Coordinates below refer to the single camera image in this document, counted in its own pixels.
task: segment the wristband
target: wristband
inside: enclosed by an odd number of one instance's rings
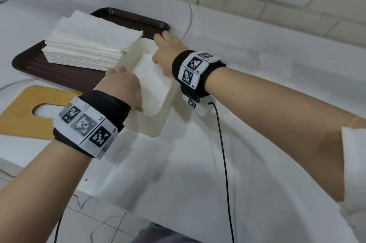
[[[123,129],[131,107],[93,90],[75,97],[53,121],[55,139],[88,156],[104,155]]]
[[[208,76],[217,68],[226,66],[220,58],[204,51],[186,50],[172,63],[174,78],[181,84],[182,93],[199,103],[199,99],[209,93],[205,90]]]

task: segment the white countertop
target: white countertop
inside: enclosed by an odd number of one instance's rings
[[[75,9],[92,12],[108,6],[165,21],[177,35],[185,31],[189,19],[186,4],[176,0],[10,0],[0,5],[0,87],[27,78],[12,68],[12,59],[41,41],[61,16]],[[324,95],[324,100],[366,116],[356,94],[341,96],[344,88],[362,87],[366,81],[366,50],[206,8],[193,6],[193,10],[193,28],[185,41],[190,48],[222,56],[239,55],[244,48],[293,56],[296,77],[313,74],[342,84],[322,83],[319,98]],[[34,84],[52,86],[42,81]],[[29,85],[0,92],[0,111]],[[337,204],[297,163],[221,105],[218,108],[237,242],[356,242]],[[1,134],[0,142],[0,165],[7,169],[25,167],[48,143]],[[114,145],[118,150],[115,147],[104,159],[92,161],[79,190],[197,240],[229,242],[222,154],[213,113],[200,118],[178,97],[157,138],[124,130]],[[121,179],[120,185],[99,192],[113,175]]]

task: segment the forearm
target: forearm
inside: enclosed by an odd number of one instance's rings
[[[0,191],[2,242],[46,242],[91,157],[52,141]]]
[[[205,89],[298,162],[336,201],[344,198],[341,127],[355,115],[290,88],[229,68]],[[365,120],[357,127],[366,127]]]

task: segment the person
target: person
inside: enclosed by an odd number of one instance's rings
[[[165,75],[172,76],[174,59],[188,48],[168,32],[156,34],[154,40],[159,48],[153,62],[162,67]],[[364,140],[365,119],[227,67],[214,70],[203,86],[298,162],[329,196],[342,203],[348,218],[358,215],[352,226],[362,228],[365,217],[360,215],[366,208],[366,183],[362,180],[365,146],[356,149],[350,142]],[[125,68],[107,70],[95,90],[118,98],[132,109],[141,106],[140,82]],[[46,242],[91,160],[89,155],[58,140],[51,141],[0,191],[1,241]],[[195,242],[173,231],[156,232],[163,227],[155,228],[137,236],[135,242]]]

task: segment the oval hole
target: oval hole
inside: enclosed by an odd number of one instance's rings
[[[35,108],[33,115],[42,118],[54,119],[62,111],[64,106],[52,105],[52,104],[41,104]]]

